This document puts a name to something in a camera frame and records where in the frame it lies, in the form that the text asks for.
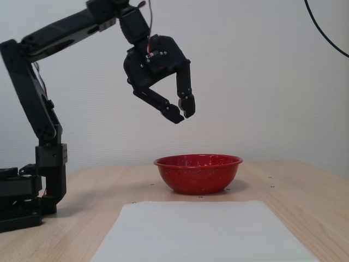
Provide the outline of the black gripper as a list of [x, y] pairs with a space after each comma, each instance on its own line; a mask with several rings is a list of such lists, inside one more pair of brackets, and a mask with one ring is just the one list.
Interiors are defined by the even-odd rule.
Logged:
[[[191, 61], [184, 56], [171, 37], [153, 35], [150, 38], [150, 47], [151, 51], [147, 52], [147, 41], [144, 40], [127, 51], [123, 67], [128, 83], [132, 85], [135, 96], [156, 108], [167, 120], [178, 124], [184, 117], [191, 117], [196, 110], [191, 88]], [[184, 117], [177, 106], [149, 89], [172, 74], [176, 74], [178, 105], [184, 112]]]

